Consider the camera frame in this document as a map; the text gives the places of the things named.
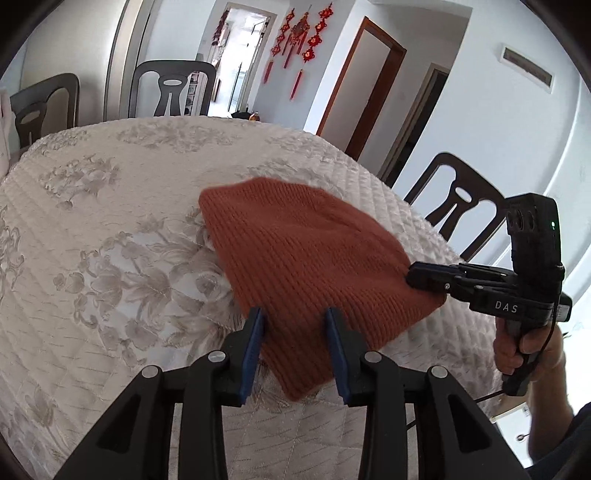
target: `orange knit beanie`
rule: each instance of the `orange knit beanie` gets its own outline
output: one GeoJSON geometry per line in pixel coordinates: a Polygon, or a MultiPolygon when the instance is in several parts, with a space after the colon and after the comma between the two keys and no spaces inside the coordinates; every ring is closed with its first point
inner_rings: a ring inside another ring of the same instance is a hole
{"type": "Polygon", "coordinates": [[[379,349],[445,301],[407,285],[394,236],[320,189],[258,178],[204,190],[199,205],[242,313],[267,315],[262,357],[291,400],[332,377],[327,308],[379,349]]]}

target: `camera lens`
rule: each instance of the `camera lens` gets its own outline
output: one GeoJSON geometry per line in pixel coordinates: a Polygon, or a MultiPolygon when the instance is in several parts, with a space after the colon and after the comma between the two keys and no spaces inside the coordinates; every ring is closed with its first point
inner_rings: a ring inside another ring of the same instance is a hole
{"type": "Polygon", "coordinates": [[[515,212],[515,224],[519,230],[523,230],[523,215],[521,214],[521,210],[515,212]]]}
{"type": "Polygon", "coordinates": [[[530,230],[534,230],[535,228],[535,222],[534,222],[534,216],[532,215],[531,212],[527,212],[525,214],[525,221],[527,222],[527,226],[530,228],[530,230]]]}

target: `blue gripper pad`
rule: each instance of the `blue gripper pad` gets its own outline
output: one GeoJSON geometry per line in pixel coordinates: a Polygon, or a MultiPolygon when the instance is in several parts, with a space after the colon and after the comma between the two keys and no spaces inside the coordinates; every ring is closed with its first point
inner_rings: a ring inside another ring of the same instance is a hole
{"type": "Polygon", "coordinates": [[[340,315],[336,309],[326,310],[324,318],[326,339],[329,345],[330,363],[336,380],[336,388],[345,404],[351,401],[351,389],[349,388],[349,365],[345,357],[345,350],[341,342],[335,316],[340,315]]]}
{"type": "Polygon", "coordinates": [[[242,381],[240,384],[240,390],[238,391],[238,396],[240,397],[242,405],[246,403],[246,399],[252,392],[252,384],[255,381],[256,365],[258,364],[259,354],[261,353],[262,335],[265,323],[265,317],[260,308],[251,309],[248,317],[249,320],[254,317],[254,325],[242,361],[242,381]]]}

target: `wooden door frame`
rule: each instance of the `wooden door frame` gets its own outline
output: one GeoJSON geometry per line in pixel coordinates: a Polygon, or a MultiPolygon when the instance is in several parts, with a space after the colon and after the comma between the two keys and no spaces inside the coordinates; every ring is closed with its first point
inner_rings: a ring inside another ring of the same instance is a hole
{"type": "Polygon", "coordinates": [[[379,28],[368,17],[364,17],[357,31],[357,35],[353,40],[353,44],[351,45],[351,49],[349,50],[349,54],[347,55],[345,63],[343,64],[343,68],[340,71],[335,88],[330,95],[329,102],[326,106],[326,110],[324,110],[324,115],[322,116],[318,130],[316,131],[316,135],[320,135],[324,129],[324,125],[326,124],[330,114],[330,110],[332,109],[336,96],[339,93],[340,85],[345,79],[345,74],[347,73],[347,69],[349,68],[351,60],[353,59],[353,55],[355,54],[355,50],[357,49],[357,45],[359,44],[359,40],[361,39],[361,35],[364,31],[367,31],[376,37],[380,42],[385,44],[390,49],[390,52],[384,61],[382,70],[380,71],[374,88],[369,95],[368,103],[365,106],[361,117],[359,117],[357,126],[355,127],[353,135],[351,135],[349,145],[345,151],[347,155],[355,160],[358,160],[359,155],[361,155],[365,143],[369,138],[369,134],[371,133],[376,120],[378,119],[379,113],[382,111],[386,97],[392,88],[392,84],[394,83],[396,75],[400,70],[400,65],[402,65],[402,61],[404,60],[404,56],[407,52],[406,48],[394,40],[390,35],[388,35],[388,33],[379,28]]]}
{"type": "Polygon", "coordinates": [[[400,132],[398,132],[396,140],[394,140],[392,148],[390,148],[390,151],[386,156],[386,160],[379,169],[377,176],[380,180],[386,181],[394,169],[394,165],[396,165],[398,157],[400,156],[402,149],[408,140],[408,137],[412,133],[414,126],[417,124],[418,117],[421,115],[423,108],[425,107],[425,103],[427,103],[429,94],[433,90],[435,79],[437,78],[436,72],[447,73],[449,75],[450,69],[442,67],[437,63],[432,63],[429,66],[429,70],[423,79],[423,83],[418,90],[417,96],[415,97],[414,102],[411,105],[406,118],[404,119],[402,127],[400,127],[400,132]]]}

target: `forearm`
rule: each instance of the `forearm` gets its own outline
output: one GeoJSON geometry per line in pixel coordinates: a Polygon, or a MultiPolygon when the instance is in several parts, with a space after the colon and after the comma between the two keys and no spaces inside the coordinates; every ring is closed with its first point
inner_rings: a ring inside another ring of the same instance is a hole
{"type": "Polygon", "coordinates": [[[529,452],[533,461],[554,450],[573,420],[573,409],[566,397],[566,360],[530,385],[531,412],[529,452]]]}

